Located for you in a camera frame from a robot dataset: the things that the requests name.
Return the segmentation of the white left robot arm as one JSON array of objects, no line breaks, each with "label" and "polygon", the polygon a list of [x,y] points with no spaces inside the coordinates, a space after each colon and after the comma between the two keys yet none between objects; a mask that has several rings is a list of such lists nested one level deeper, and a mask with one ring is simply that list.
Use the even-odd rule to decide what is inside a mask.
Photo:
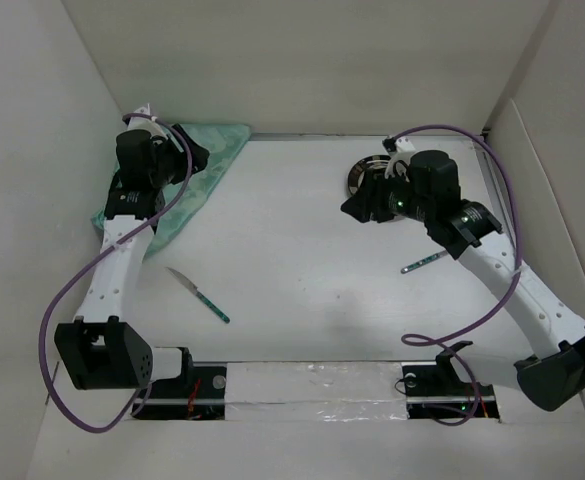
[{"label": "white left robot arm", "polygon": [[144,389],[160,384],[173,396],[194,387],[183,347],[153,347],[128,323],[143,259],[164,211],[164,190],[204,170],[208,150],[178,126],[134,118],[116,138],[119,168],[104,207],[102,251],[74,319],[57,325],[54,342],[80,390]]}]

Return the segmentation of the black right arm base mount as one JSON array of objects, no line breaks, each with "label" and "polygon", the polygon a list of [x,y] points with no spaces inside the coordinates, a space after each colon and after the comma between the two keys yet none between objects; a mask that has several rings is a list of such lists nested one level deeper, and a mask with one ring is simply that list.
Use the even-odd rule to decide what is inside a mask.
[{"label": "black right arm base mount", "polygon": [[461,380],[447,353],[434,360],[401,363],[401,376],[394,389],[406,400],[409,419],[430,419],[443,423],[458,423],[466,418],[477,403],[473,418],[500,418],[494,388],[478,385],[474,395],[469,380]]}]

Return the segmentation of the dark rimmed dinner plate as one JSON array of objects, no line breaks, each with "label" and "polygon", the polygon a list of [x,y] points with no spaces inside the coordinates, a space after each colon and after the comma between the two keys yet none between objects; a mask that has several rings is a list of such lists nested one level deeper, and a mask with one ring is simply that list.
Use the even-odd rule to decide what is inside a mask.
[{"label": "dark rimmed dinner plate", "polygon": [[346,176],[346,192],[349,197],[359,190],[367,172],[384,172],[390,161],[389,155],[371,155],[357,161]]}]

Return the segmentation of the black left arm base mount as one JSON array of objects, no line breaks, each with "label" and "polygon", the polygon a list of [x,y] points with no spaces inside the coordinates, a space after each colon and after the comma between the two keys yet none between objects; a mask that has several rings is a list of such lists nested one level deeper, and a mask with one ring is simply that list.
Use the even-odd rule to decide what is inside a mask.
[{"label": "black left arm base mount", "polygon": [[137,420],[220,421],[225,419],[227,365],[195,363],[186,379],[154,382],[135,400]]}]

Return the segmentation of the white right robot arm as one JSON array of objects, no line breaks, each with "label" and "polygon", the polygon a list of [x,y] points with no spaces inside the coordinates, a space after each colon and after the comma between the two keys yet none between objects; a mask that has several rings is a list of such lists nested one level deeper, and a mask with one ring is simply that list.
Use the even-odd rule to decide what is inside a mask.
[{"label": "white right robot arm", "polygon": [[462,198],[458,166],[439,150],[359,161],[349,172],[342,212],[360,223],[399,217],[478,278],[526,337],[532,354],[505,370],[537,407],[552,412],[585,389],[585,320],[518,257],[501,223],[483,204]]}]

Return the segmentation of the green patterned cloth placemat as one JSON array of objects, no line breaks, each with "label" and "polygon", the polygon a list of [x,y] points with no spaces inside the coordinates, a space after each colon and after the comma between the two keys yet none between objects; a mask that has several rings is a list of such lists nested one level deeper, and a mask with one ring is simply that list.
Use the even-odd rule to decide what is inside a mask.
[{"label": "green patterned cloth placemat", "polygon": [[178,202],[159,220],[146,258],[165,249],[203,208],[251,136],[251,129],[243,124],[174,124],[172,128],[190,146],[191,178],[182,195],[180,184],[164,187],[165,201]]}]

